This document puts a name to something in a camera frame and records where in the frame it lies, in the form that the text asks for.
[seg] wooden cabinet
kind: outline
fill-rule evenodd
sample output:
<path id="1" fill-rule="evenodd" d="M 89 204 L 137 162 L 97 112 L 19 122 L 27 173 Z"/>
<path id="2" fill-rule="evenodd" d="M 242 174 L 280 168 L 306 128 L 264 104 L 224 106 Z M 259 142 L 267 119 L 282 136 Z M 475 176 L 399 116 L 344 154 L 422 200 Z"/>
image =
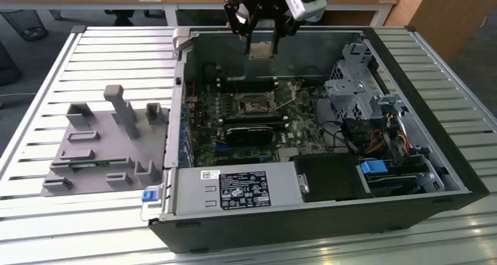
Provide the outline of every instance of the wooden cabinet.
<path id="1" fill-rule="evenodd" d="M 416 27 L 446 60 L 463 47 L 497 0 L 400 0 L 386 26 Z"/>

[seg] barcode sticker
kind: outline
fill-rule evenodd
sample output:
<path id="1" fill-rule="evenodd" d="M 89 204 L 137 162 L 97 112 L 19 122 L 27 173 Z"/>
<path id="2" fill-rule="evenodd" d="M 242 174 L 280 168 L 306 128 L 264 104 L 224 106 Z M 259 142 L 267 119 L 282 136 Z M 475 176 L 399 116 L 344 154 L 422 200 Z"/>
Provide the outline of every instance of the barcode sticker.
<path id="1" fill-rule="evenodd" d="M 219 179 L 220 170 L 207 170 L 200 172 L 200 179 Z"/>

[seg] white label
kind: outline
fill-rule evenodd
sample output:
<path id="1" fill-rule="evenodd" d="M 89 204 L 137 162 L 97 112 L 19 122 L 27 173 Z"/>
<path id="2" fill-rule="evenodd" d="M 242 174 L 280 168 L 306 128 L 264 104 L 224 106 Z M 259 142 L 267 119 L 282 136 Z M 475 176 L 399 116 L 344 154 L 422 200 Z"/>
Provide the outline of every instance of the white label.
<path id="1" fill-rule="evenodd" d="M 163 0 L 139 0 L 141 2 L 163 2 Z"/>
<path id="2" fill-rule="evenodd" d="M 200 179 L 219 179 L 220 170 L 207 170 L 200 172 Z"/>

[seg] motherboard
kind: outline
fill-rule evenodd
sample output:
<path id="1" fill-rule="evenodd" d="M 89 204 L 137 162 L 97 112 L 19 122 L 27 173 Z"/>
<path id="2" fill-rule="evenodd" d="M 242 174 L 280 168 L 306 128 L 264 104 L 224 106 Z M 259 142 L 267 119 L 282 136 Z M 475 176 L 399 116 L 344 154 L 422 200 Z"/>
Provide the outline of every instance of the motherboard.
<path id="1" fill-rule="evenodd" d="M 186 99 L 194 165 L 286 162 L 328 152 L 315 119 L 316 87 L 299 79 L 219 79 Z"/>

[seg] open computer tower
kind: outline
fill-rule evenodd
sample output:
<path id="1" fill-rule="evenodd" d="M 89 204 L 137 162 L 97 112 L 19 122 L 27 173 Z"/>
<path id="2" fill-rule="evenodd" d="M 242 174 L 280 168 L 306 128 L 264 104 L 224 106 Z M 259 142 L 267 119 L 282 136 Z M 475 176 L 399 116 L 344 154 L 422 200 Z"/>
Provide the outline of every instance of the open computer tower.
<path id="1" fill-rule="evenodd" d="M 374 29 L 303 28 L 274 59 L 270 41 L 244 55 L 228 29 L 175 32 L 150 221 L 174 252 L 406 229 L 488 194 Z"/>

